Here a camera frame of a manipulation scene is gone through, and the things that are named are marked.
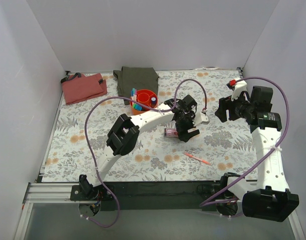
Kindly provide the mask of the pink clear pencil case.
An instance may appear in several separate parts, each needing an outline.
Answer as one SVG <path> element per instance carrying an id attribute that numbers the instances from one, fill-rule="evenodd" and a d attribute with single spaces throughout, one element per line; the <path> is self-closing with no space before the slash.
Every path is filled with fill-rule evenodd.
<path id="1" fill-rule="evenodd" d="M 164 136 L 166 138 L 178 138 L 178 132 L 174 128 L 165 128 L 164 129 Z"/>

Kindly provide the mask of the orange pen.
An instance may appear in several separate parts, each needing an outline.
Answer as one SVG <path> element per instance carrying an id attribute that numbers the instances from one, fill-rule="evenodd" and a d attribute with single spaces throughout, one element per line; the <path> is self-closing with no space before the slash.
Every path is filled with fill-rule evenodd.
<path id="1" fill-rule="evenodd" d="M 207 164 L 207 165 L 211 165 L 210 162 L 205 161 L 205 160 L 203 160 L 203 159 L 200 159 L 200 158 L 198 158 L 198 157 L 195 157 L 195 156 L 193 156 L 193 155 L 191 155 L 191 154 L 189 154 L 189 153 L 186 153 L 186 152 L 185 152 L 184 155 L 186 155 L 187 157 L 192 158 L 192 159 L 194 159 L 194 160 L 197 160 L 197 161 L 199 161 L 199 162 L 201 162 L 201 163 L 204 163 L 204 164 Z"/>

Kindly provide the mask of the grey blue short marker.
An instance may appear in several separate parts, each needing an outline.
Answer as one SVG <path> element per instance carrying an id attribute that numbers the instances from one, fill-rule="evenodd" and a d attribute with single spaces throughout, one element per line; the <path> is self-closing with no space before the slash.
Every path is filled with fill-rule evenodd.
<path id="1" fill-rule="evenodd" d="M 156 97 L 151 97 L 150 99 L 150 107 L 154 108 L 157 104 L 157 98 Z"/>

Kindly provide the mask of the orange round divided container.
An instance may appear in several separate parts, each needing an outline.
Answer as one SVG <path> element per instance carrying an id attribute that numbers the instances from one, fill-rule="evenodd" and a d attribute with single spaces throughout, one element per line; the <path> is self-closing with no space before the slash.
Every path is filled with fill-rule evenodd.
<path id="1" fill-rule="evenodd" d="M 136 102 L 139 102 L 139 103 L 143 104 L 145 107 L 142 107 L 142 110 L 138 111 L 138 110 L 133 108 L 134 103 L 130 102 L 132 114 L 133 115 L 139 115 L 139 114 L 142 114 L 143 112 L 146 112 L 148 110 L 147 107 L 150 107 L 151 97 L 156 97 L 157 98 L 157 94 L 154 93 L 151 90 L 148 90 L 148 89 L 137 90 L 137 101 Z"/>

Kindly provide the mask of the black highlighter blue cap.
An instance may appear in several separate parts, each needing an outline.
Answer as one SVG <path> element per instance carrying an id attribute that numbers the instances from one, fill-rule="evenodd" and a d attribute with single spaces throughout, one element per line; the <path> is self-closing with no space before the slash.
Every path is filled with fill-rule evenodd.
<path id="1" fill-rule="evenodd" d="M 141 111 L 141 110 L 142 110 L 142 107 L 141 107 L 140 105 L 136 105 L 136 106 L 135 106 L 135 109 L 138 110 L 138 111 Z"/>

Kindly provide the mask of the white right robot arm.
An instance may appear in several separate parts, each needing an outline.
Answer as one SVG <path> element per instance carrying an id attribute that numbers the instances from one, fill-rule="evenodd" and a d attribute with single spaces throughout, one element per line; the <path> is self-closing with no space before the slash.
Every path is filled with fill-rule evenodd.
<path id="1" fill-rule="evenodd" d="M 235 86 L 231 96 L 219 100 L 215 115 L 224 123 L 244 119 L 255 145 L 257 183 L 249 184 L 244 177 L 226 173 L 221 178 L 220 195 L 229 199 L 233 196 L 242 202 L 246 217 L 283 222 L 299 205 L 299 197 L 289 190 L 286 182 L 281 148 L 282 123 L 278 113 L 271 111 L 273 90 L 254 86 L 251 93 L 246 87 Z"/>

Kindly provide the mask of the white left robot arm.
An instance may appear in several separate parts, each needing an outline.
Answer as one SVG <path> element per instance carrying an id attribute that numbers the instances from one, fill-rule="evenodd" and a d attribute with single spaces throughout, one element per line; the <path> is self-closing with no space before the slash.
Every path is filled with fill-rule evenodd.
<path id="1" fill-rule="evenodd" d="M 92 150 L 85 122 L 85 137 L 92 154 L 95 169 L 86 175 L 80 175 L 79 185 L 82 194 L 88 200 L 93 200 L 99 195 L 98 186 L 103 183 L 106 174 L 121 157 L 131 153 L 137 143 L 139 135 L 155 126 L 167 122 L 175 122 L 178 138 L 188 142 L 192 137 L 200 134 L 193 128 L 204 123 L 209 123 L 205 111 L 197 111 L 197 103 L 193 97 L 187 95 L 184 99 L 171 98 L 160 104 L 157 108 L 145 111 L 138 115 L 120 115 L 107 134 L 106 145 L 99 160 Z"/>

